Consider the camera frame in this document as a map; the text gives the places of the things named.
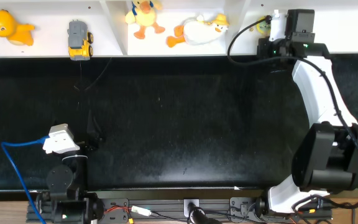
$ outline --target toy wheel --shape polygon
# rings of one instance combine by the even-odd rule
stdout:
[[[89,42],[90,44],[93,43],[93,34],[90,33],[90,32],[88,32],[88,42]]]
[[[93,56],[93,48],[92,48],[92,46],[89,47],[89,56],[90,57]]]

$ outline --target black table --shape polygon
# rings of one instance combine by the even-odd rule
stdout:
[[[32,141],[54,122],[83,131],[92,110],[106,142],[88,159],[90,190],[262,189],[290,175],[309,124],[291,69],[236,68],[224,57],[0,59],[0,142]],[[358,55],[334,55],[334,76],[358,120]],[[9,148],[29,189],[46,189],[60,159]],[[22,186],[0,147],[0,190]]]

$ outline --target duck's orange foot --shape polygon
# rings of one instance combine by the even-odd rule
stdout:
[[[177,26],[174,28],[174,32],[175,32],[175,36],[180,37],[181,35],[183,35],[183,30],[184,30],[185,26]]]
[[[177,42],[177,39],[176,38],[174,38],[174,37],[172,37],[172,36],[169,36],[168,38],[167,38],[167,45],[168,45],[168,47],[174,47],[176,44],[177,44],[178,42]]]
[[[140,40],[143,40],[146,37],[144,35],[144,32],[142,32],[142,31],[137,31],[136,33],[134,33],[134,36]]]
[[[164,27],[155,27],[154,28],[155,29],[155,33],[156,34],[161,34],[162,32],[164,32],[165,31],[165,28]]]

